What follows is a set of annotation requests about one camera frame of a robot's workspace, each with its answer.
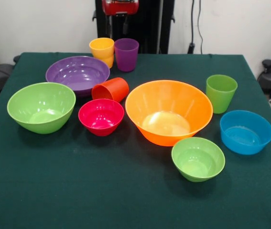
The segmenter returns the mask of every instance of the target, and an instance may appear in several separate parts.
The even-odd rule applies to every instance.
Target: red machine
[[[102,9],[108,16],[132,15],[139,9],[139,0],[102,0]]]

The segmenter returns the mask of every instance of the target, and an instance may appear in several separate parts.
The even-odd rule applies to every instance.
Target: blue bowl
[[[271,125],[262,116],[250,111],[231,111],[220,120],[221,140],[238,154],[260,152],[271,141]]]

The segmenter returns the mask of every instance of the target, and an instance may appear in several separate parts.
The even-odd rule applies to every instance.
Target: green tablecloth
[[[16,124],[8,99],[44,82],[52,63],[72,55],[24,53],[0,94],[0,229],[271,229],[271,143],[254,156],[231,152],[220,140],[221,115],[196,135],[226,157],[222,173],[204,183],[185,180],[171,148],[147,141],[127,115],[110,136],[89,133],[77,113],[90,98],[78,99],[56,133],[38,135]],[[268,102],[240,55],[142,54],[135,71],[113,67],[110,77],[123,77],[130,89],[174,79],[205,91],[206,78],[216,73],[238,82],[229,110],[250,110],[271,123]]]

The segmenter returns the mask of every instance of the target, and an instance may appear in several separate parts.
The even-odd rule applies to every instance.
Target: orange bowl
[[[208,97],[192,85],[157,80],[136,87],[128,95],[126,112],[149,141],[173,146],[207,126],[213,106]]]

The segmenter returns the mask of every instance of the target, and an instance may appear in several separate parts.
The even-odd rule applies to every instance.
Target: red bowl
[[[110,135],[121,123],[124,108],[110,99],[96,99],[84,104],[78,113],[82,125],[97,136]]]

